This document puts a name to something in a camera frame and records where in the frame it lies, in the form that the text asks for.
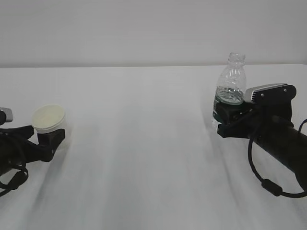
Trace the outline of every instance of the white tabletop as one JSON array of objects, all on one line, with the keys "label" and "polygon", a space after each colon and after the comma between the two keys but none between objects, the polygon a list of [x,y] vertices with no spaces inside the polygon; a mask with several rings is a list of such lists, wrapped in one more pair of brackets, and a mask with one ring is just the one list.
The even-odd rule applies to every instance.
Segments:
[{"label": "white tabletop", "polygon": [[[0,106],[14,113],[2,127],[29,125],[36,108],[52,103],[72,128],[68,149],[28,164],[28,181],[0,198],[1,230],[306,229],[307,198],[271,195],[249,167],[248,141],[214,133],[223,68],[0,69]],[[307,118],[307,66],[245,69],[248,87],[293,84],[296,128]],[[263,177],[301,191],[256,145],[254,159]]]}]

